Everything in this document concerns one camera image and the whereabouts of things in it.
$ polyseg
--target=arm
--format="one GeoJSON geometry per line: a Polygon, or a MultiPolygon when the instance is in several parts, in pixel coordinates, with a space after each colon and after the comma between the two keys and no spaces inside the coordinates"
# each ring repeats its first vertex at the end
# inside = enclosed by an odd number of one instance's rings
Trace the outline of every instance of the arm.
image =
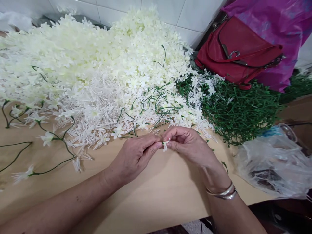
{"type": "MultiPolygon", "coordinates": [[[[213,193],[227,190],[231,179],[208,144],[191,128],[171,127],[163,134],[167,147],[183,154],[196,164],[205,186],[213,193]]],[[[209,207],[220,234],[266,234],[265,229],[237,194],[224,200],[208,196],[209,207]]]]}
{"type": "Polygon", "coordinates": [[[161,139],[152,134],[127,140],[108,168],[3,224],[0,233],[67,233],[134,180],[161,147],[161,139]]]}

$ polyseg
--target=white tile wall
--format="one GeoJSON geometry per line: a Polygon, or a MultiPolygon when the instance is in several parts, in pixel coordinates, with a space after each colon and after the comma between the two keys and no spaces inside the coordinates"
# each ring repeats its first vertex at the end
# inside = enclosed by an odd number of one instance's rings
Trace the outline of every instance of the white tile wall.
{"type": "Polygon", "coordinates": [[[300,48],[296,67],[305,69],[312,67],[312,34],[300,48]]]}
{"type": "Polygon", "coordinates": [[[38,18],[44,13],[54,12],[54,9],[49,0],[0,0],[0,12],[8,11],[38,18]]]}
{"type": "Polygon", "coordinates": [[[157,6],[160,20],[180,33],[182,40],[196,48],[210,21],[224,0],[0,0],[0,12],[18,11],[32,17],[43,13],[75,9],[105,25],[123,17],[130,8],[157,6]]]}
{"type": "Polygon", "coordinates": [[[178,23],[185,0],[142,0],[142,9],[157,6],[159,19],[165,23],[178,23]]]}

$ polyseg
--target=fingernail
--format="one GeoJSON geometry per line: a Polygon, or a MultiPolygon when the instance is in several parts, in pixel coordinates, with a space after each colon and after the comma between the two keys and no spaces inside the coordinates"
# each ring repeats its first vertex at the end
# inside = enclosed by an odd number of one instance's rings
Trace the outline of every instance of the fingernail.
{"type": "Polygon", "coordinates": [[[156,143],[156,147],[157,147],[158,149],[160,149],[160,148],[163,147],[163,144],[162,144],[161,142],[157,142],[157,143],[156,143]]]}

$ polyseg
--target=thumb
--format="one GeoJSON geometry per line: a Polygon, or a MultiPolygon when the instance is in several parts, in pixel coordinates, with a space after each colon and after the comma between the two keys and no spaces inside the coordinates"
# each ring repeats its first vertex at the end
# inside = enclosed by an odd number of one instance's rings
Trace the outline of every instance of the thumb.
{"type": "Polygon", "coordinates": [[[176,141],[170,141],[167,143],[167,147],[169,149],[172,149],[174,151],[177,151],[179,153],[185,153],[185,146],[179,142],[176,141]]]}
{"type": "Polygon", "coordinates": [[[142,160],[142,163],[145,163],[147,165],[147,163],[150,161],[156,151],[162,147],[163,144],[161,142],[155,142],[151,146],[147,147],[143,155],[140,157],[140,161],[142,160]]]}

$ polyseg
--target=white plastic sheet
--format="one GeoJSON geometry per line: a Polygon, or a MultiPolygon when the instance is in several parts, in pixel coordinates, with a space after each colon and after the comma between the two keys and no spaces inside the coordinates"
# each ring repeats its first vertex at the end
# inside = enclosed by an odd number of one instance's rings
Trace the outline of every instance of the white plastic sheet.
{"type": "Polygon", "coordinates": [[[285,136],[257,137],[239,146],[234,162],[240,177],[279,198],[302,198],[312,187],[312,159],[285,136]]]}
{"type": "Polygon", "coordinates": [[[8,32],[17,27],[20,30],[28,31],[32,27],[32,19],[17,12],[0,12],[0,31],[8,32]]]}

